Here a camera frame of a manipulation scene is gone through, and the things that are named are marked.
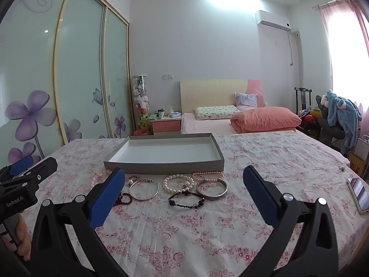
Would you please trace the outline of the person left hand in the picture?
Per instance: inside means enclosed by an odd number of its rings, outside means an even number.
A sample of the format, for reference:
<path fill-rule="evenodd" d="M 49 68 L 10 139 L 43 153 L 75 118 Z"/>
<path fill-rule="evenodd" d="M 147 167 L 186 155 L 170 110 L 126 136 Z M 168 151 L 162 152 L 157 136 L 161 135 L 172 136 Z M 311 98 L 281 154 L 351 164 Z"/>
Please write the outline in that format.
<path fill-rule="evenodd" d="M 20 244 L 17 248 L 17 253 L 23 257 L 24 261 L 29 261 L 31 258 L 31 238 L 27 232 L 26 223 L 20 214 L 18 214 L 18 219 L 16 234 Z"/>

